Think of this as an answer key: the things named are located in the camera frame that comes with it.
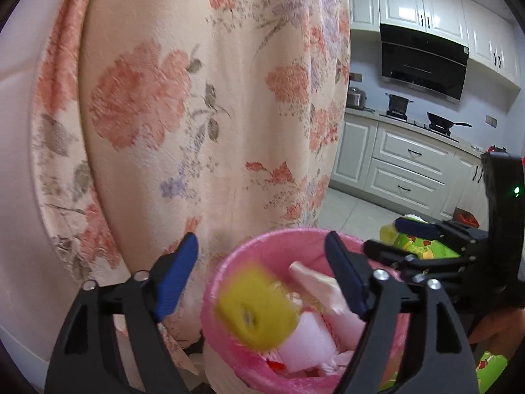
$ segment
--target human hand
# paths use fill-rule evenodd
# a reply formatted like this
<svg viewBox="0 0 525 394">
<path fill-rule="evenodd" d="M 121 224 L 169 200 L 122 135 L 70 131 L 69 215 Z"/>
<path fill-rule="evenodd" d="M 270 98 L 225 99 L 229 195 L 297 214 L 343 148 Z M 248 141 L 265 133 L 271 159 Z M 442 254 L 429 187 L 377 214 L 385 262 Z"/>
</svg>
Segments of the human hand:
<svg viewBox="0 0 525 394">
<path fill-rule="evenodd" d="M 503 309 L 485 317 L 469 336 L 470 343 L 488 341 L 488 350 L 510 360 L 525 336 L 525 310 Z"/>
</svg>

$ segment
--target frying pan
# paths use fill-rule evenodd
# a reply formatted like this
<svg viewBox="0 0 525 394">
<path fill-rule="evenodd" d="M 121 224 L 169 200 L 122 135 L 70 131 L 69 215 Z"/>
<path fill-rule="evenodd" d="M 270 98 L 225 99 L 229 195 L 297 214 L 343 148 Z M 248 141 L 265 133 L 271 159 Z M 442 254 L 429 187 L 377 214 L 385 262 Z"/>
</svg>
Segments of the frying pan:
<svg viewBox="0 0 525 394">
<path fill-rule="evenodd" d="M 446 130 L 450 129 L 452 126 L 466 126 L 466 127 L 472 127 L 471 124 L 468 123 L 454 123 L 453 121 L 450 121 L 448 119 L 445 119 L 443 117 L 440 117 L 439 115 L 432 114 L 431 112 L 427 112 L 427 115 L 429 116 L 429 120 L 432 124 L 442 127 Z"/>
</svg>

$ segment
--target yellow sponge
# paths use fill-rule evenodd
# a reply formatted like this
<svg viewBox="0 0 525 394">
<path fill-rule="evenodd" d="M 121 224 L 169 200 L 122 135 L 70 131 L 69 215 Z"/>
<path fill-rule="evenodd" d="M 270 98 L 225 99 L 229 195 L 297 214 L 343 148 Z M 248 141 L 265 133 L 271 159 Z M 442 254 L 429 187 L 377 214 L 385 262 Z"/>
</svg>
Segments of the yellow sponge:
<svg viewBox="0 0 525 394">
<path fill-rule="evenodd" d="M 239 271 L 219 295 L 217 314 L 246 346 L 267 351 L 283 343 L 299 323 L 298 310 L 277 280 L 258 266 Z"/>
</svg>

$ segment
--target countertop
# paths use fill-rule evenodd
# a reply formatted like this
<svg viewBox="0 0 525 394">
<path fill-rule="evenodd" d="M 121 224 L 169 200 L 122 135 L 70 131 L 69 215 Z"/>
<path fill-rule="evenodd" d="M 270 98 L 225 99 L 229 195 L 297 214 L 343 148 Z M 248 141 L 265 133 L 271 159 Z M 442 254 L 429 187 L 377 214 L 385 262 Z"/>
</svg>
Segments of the countertop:
<svg viewBox="0 0 525 394">
<path fill-rule="evenodd" d="M 465 141 L 463 141 L 460 138 L 452 136 L 453 139 L 458 141 L 458 142 L 456 142 L 456 141 L 454 141 L 454 140 L 452 140 L 452 139 L 450 139 L 450 138 L 448 138 L 446 136 L 440 135 L 438 133 L 431 132 L 430 130 L 426 130 L 424 128 L 418 127 L 418 126 L 416 126 L 414 124 L 407 123 L 407 122 L 404 122 L 402 120 L 397 120 L 397 119 L 394 119 L 394 118 L 391 118 L 391 117 L 385 117 L 386 113 L 387 113 L 386 111 L 376 111 L 376 110 L 370 110 L 370 109 L 355 110 L 353 108 L 345 108 L 345 114 L 356 115 L 358 117 L 363 117 L 363 118 L 371 119 L 371 120 L 377 120 L 377 121 L 380 121 L 382 123 L 387 123 L 387 124 L 391 124 L 393 126 L 406 128 L 407 130 L 411 130 L 412 132 L 419 133 L 420 135 L 424 135 L 424 136 L 427 136 L 429 138 L 435 139 L 437 141 L 446 143 L 447 145 L 453 146 L 454 148 L 457 148 L 457 149 L 462 150 L 462 151 L 464 151 L 466 153 L 469 153 L 469 154 L 473 155 L 474 157 L 478 157 L 478 158 L 481 157 L 481 154 L 482 154 L 481 151 L 475 149 L 472 146 L 472 144 L 469 144 L 468 142 L 465 142 Z"/>
</svg>

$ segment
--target pink bucket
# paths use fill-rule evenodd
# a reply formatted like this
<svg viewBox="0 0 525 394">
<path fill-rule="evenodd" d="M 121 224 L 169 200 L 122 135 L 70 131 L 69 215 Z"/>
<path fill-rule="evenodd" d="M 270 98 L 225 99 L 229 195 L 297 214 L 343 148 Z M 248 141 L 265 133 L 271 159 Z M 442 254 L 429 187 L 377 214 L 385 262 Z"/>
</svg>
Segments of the pink bucket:
<svg viewBox="0 0 525 394">
<path fill-rule="evenodd" d="M 267 394 L 331 394 L 340 376 L 286 379 L 277 375 L 256 352 L 241 345 L 215 318 L 214 308 L 222 282 L 247 263 L 259 263 L 284 283 L 290 283 L 288 267 L 296 260 L 313 270 L 333 276 L 325 258 L 325 237 L 329 231 L 293 229 L 272 231 L 243 244 L 227 257 L 208 281 L 200 315 L 203 335 L 214 351 L 246 385 Z M 361 253 L 363 241 L 340 234 L 351 252 Z M 373 268 L 381 265 L 370 262 Z M 405 344 L 408 315 L 400 315 L 388 370 L 395 372 Z"/>
</svg>

